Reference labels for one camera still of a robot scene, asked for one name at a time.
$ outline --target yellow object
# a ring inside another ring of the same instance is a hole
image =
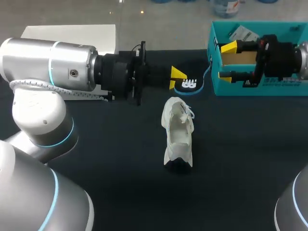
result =
[[[232,82],[232,77],[223,77],[223,78],[221,78],[221,77],[219,76],[219,72],[218,72],[218,78],[220,78],[220,79],[222,79],[222,80],[225,80],[225,81],[227,81],[227,82],[229,82],[229,83]]]
[[[221,53],[233,53],[236,54],[237,42],[233,41],[227,45],[221,47]]]
[[[185,75],[183,72],[176,69],[174,66],[171,67],[171,78],[182,78],[187,79],[187,75]],[[171,80],[169,85],[169,90],[174,89],[175,81]]]

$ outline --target teal shoe box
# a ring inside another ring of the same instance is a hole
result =
[[[260,37],[275,34],[279,42],[298,45],[308,41],[308,23],[304,22],[213,22],[207,48],[207,58],[211,65],[214,92],[218,96],[308,96],[308,80],[300,80],[296,74],[278,81],[276,77],[263,76],[256,88],[243,81],[227,82],[219,78],[219,72],[253,72],[256,52],[244,54],[221,54],[220,44],[228,44],[231,35],[239,26],[256,33]]]

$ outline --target logo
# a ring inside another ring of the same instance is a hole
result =
[[[212,68],[212,66],[213,66],[213,59],[212,59],[212,55],[210,56],[210,66],[211,66],[211,68]]]
[[[217,38],[214,37],[214,47],[215,47],[215,50],[216,50],[217,46],[218,46],[218,41],[217,41]]]
[[[195,88],[197,86],[197,80],[193,79],[184,79],[182,82],[183,88]]]

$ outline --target white label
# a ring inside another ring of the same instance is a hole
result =
[[[246,27],[239,26],[234,33],[230,36],[231,41],[242,40],[242,41],[256,41],[259,38],[259,35],[248,30]]]
[[[186,81],[183,80],[182,82],[182,87],[183,88],[195,88],[197,86],[197,80],[195,79],[194,81],[191,79],[187,79]]]
[[[240,8],[240,0],[228,2],[227,13],[236,13]]]

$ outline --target cardboard insert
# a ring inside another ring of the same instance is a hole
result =
[[[256,64],[257,52],[246,51],[239,54],[234,53],[222,53],[221,59],[223,65],[232,64]]]

